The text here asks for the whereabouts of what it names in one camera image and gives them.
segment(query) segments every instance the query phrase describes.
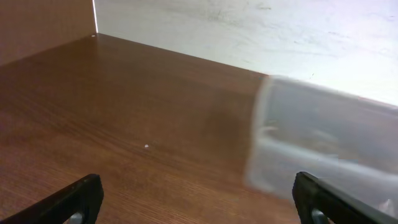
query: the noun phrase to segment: white wall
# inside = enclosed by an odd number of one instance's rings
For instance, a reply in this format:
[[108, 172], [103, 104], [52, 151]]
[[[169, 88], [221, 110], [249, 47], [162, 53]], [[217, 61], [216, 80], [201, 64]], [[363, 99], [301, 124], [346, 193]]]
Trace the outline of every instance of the white wall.
[[98, 32], [398, 105], [397, 0], [95, 0]]

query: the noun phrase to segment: transparent plastic container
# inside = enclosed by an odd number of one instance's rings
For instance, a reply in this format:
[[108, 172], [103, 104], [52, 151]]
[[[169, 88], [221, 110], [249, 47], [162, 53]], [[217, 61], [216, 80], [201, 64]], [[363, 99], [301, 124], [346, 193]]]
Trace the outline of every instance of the transparent plastic container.
[[300, 171], [397, 217], [398, 108], [281, 77], [265, 80], [247, 183], [292, 201]]

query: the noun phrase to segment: brown laminate shelf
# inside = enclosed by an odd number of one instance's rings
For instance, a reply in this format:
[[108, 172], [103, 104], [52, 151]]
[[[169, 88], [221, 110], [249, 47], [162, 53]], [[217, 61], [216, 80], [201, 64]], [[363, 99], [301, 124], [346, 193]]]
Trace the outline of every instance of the brown laminate shelf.
[[298, 223], [243, 185], [259, 77], [101, 34], [0, 67], [0, 218], [96, 173], [97, 223]]

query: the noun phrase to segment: metal screw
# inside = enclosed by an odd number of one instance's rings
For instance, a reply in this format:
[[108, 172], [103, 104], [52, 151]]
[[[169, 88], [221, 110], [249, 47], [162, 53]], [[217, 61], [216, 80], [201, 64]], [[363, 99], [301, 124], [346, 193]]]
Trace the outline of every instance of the metal screw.
[[319, 211], [318, 209], [314, 208], [311, 212], [312, 221], [314, 224], [329, 224], [329, 219], [323, 212]]
[[69, 224], [82, 224], [84, 215], [80, 212], [76, 212], [69, 218]]

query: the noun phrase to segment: wood grain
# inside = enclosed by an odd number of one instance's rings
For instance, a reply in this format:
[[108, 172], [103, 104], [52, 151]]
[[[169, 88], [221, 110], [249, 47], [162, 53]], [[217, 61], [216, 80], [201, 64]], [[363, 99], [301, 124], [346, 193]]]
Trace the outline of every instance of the wood grain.
[[242, 183], [262, 76], [101, 34], [1, 67], [0, 218], [97, 173], [97, 223], [298, 223]]
[[95, 32], [92, 0], [2, 0], [0, 65]]

